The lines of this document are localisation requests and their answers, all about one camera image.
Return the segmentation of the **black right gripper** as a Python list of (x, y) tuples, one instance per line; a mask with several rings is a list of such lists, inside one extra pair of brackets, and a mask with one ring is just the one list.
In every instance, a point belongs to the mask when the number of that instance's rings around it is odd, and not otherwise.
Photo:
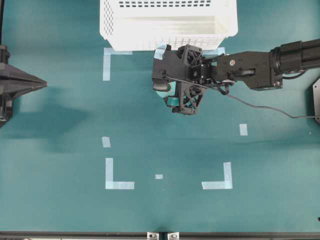
[(173, 50), (171, 45), (154, 50), (151, 79), (167, 79), (176, 84), (178, 106), (173, 113), (195, 115), (206, 92), (215, 84), (218, 56), (204, 56), (201, 48), (186, 44)]

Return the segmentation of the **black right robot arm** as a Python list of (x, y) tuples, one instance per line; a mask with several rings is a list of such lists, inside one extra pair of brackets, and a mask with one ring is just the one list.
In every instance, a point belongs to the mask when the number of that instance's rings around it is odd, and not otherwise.
[(269, 52), (244, 51), (205, 57), (190, 44), (174, 51), (163, 44), (154, 52), (153, 90), (173, 113), (194, 115), (206, 90), (230, 96), (230, 88), (243, 82), (254, 91), (277, 90), (283, 80), (301, 77), (320, 66), (320, 41), (282, 44)]

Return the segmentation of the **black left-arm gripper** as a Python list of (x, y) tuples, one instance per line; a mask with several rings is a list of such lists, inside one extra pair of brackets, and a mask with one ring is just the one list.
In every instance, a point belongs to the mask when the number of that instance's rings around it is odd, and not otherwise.
[(0, 127), (13, 116), (13, 100), (46, 88), (48, 83), (8, 64), (10, 53), (6, 45), (0, 46)]

